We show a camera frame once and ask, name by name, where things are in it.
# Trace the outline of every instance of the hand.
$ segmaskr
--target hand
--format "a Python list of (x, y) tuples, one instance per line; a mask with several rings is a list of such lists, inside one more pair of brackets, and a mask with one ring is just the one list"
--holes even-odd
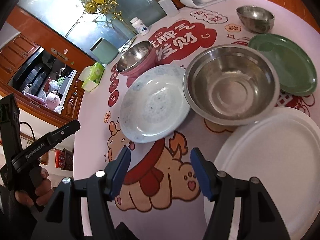
[[(49, 176), (46, 169), (41, 169), (41, 177), (44, 179), (39, 187), (36, 188), (36, 195), (39, 196), (36, 200), (36, 203), (39, 206), (44, 206), (48, 203), (51, 195), (53, 194), (53, 190), (51, 189), (51, 181), (47, 179)], [(28, 193), (23, 190), (18, 190), (15, 192), (16, 200), (25, 206), (32, 207), (33, 200), (29, 197)]]

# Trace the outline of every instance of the tablecloth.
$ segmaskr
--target tablecloth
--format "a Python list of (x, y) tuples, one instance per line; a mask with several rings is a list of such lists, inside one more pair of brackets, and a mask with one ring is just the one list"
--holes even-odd
[[(244, 28), (236, 14), (236, 8), (242, 5), (270, 10), (275, 15), (271, 33), (301, 46), (319, 73), (320, 35), (295, 14), (267, 0), (226, 0), (202, 9), (185, 7), (177, 16), (154, 23), (150, 32), (138, 36), (135, 43), (147, 39), (153, 43), (156, 65), (175, 62), (185, 69), (209, 47), (248, 44), (254, 34)], [(208, 122), (191, 110), (183, 124), (166, 138), (147, 144), (130, 141), (121, 131), (119, 112), (132, 82), (115, 70), (119, 57), (106, 67), (100, 85), (84, 94), (78, 117), (81, 129), (75, 137), (74, 179), (103, 170), (126, 145), (132, 152), (129, 171), (119, 196), (108, 204), (114, 225), (123, 221), (141, 240), (202, 239), (206, 230), (204, 196), (190, 164), (190, 151), (199, 147), (206, 159), (214, 161), (234, 128)], [(309, 97), (282, 92), (277, 104), (300, 109), (319, 126), (319, 99), (319, 89)], [(91, 235), (85, 199), (82, 217), (84, 232)]]

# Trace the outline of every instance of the mint green container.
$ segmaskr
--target mint green container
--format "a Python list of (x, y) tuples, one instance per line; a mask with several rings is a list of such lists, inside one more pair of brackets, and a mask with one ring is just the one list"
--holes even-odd
[(102, 64), (109, 64), (119, 53), (118, 49), (104, 38), (98, 39), (90, 50)]

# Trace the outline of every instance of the white plate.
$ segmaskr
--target white plate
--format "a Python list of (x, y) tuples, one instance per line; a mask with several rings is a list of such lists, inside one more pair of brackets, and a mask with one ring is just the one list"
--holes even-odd
[[(257, 124), (239, 127), (214, 162), (238, 179), (258, 177), (287, 227), (300, 240), (320, 210), (320, 129), (303, 112), (275, 107)], [(236, 199), (229, 239), (237, 237), (240, 199)], [(213, 203), (204, 200), (207, 223)]]
[(153, 142), (183, 122), (190, 110), (182, 89), (184, 72), (175, 64), (160, 65), (133, 82), (120, 108), (120, 126), (129, 140)]

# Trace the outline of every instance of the green plate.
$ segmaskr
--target green plate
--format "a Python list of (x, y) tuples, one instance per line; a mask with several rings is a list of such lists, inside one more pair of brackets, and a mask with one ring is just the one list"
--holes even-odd
[(270, 60), (277, 71), (283, 91), (304, 97), (316, 90), (315, 67), (304, 50), (293, 41), (265, 33), (254, 36), (248, 46)]

